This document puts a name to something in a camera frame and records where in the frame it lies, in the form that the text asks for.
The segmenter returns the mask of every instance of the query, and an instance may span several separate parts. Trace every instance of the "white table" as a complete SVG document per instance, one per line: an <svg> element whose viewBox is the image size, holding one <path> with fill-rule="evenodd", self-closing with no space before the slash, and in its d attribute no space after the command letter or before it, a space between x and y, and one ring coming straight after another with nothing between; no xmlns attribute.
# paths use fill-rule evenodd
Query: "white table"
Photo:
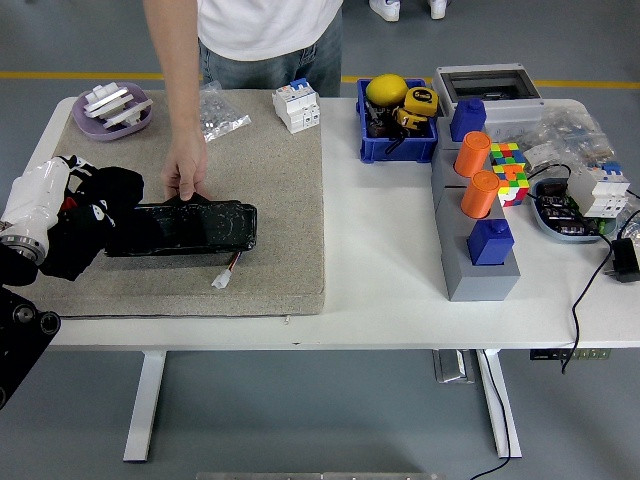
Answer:
<svg viewBox="0 0 640 480"><path fill-rule="evenodd" d="M60 102L30 166L51 158L74 100ZM326 249L323 313L63 321L52 350L146 353L125 460L146 459L166 351L488 349L493 353L489 363L498 390L508 407L496 355L499 349L572 346L571 306L606 255L604 242L559 243L541 232L528 205L507 208L520 280L503 302L449 302L430 165L363 164L355 100L323 99L321 112ZM640 322L634 315L639 293L636 284L620 284L598 275L578 308L580 347L640 346ZM483 360L481 367L487 368ZM485 391L494 428L504 428L497 398L486 382ZM507 416L512 455L519 456L510 412ZM503 433L496 432L496 442L504 456Z"/></svg>

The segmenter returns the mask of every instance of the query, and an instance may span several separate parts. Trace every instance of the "white sneaker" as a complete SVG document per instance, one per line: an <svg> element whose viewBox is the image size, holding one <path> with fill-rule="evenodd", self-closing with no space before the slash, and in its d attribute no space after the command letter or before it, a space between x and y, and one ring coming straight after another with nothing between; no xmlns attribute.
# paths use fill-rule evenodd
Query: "white sneaker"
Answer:
<svg viewBox="0 0 640 480"><path fill-rule="evenodd" d="M434 20L444 18L444 13L447 10L447 0L429 0L429 6L431 7L431 18Z"/></svg>
<svg viewBox="0 0 640 480"><path fill-rule="evenodd" d="M387 22L400 19L400 0L369 0L369 6Z"/></svg>

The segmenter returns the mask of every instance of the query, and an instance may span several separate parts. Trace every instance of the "beige stone slab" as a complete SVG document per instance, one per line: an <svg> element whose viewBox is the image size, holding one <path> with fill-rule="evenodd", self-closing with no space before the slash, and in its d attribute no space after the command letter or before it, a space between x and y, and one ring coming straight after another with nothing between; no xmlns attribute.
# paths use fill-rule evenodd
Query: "beige stone slab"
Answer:
<svg viewBox="0 0 640 480"><path fill-rule="evenodd" d="M170 141L164 92L150 91L147 128L112 142L85 136L72 117L56 154L97 167L117 165L145 180L143 203L163 201L159 179ZM211 282L228 257L108 258L100 253L75 281L39 275L16 291L65 317L110 315L256 316L315 314L324 303L320 128L292 135L276 116L271 92L227 91L251 123L207 144L207 186L216 200L258 209L256 248L245 253L224 290Z"/></svg>

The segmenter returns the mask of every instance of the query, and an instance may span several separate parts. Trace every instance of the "yellow ball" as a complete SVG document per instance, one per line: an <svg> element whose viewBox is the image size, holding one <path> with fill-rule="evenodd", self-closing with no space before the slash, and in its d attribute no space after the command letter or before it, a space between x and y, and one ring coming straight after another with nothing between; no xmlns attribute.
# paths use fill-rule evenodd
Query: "yellow ball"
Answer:
<svg viewBox="0 0 640 480"><path fill-rule="evenodd" d="M365 92L372 103L380 107L395 107L402 104L408 91L404 78L395 73L385 73L373 78Z"/></svg>

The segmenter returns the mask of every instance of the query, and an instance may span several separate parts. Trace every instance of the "tape measure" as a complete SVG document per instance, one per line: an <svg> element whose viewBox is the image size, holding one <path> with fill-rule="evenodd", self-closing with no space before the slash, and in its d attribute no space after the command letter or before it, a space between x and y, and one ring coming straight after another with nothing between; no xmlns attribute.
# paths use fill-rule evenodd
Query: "tape measure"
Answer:
<svg viewBox="0 0 640 480"><path fill-rule="evenodd" d="M409 130L424 130L429 123L429 117L408 112L403 107L397 107L393 111L393 117L396 122Z"/></svg>
<svg viewBox="0 0 640 480"><path fill-rule="evenodd" d="M409 89L404 97L407 112L425 117L434 117L438 111L438 94L426 87Z"/></svg>

